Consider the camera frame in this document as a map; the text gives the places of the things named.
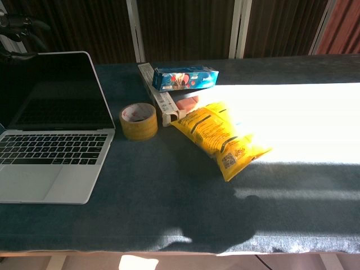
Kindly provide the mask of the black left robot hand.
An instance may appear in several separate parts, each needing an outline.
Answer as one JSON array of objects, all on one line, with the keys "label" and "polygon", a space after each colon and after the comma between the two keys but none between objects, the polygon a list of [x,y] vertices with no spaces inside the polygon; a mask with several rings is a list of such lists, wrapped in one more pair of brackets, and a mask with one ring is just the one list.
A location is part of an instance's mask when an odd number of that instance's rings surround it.
[{"label": "black left robot hand", "polygon": [[[48,24],[35,17],[5,13],[1,10],[1,35],[4,35],[14,42],[21,42],[23,37],[30,38],[42,52],[48,52],[48,47],[33,33],[34,28],[40,28],[45,31],[51,30]],[[36,55],[37,53],[18,53],[1,48],[1,63],[26,61]]]}]

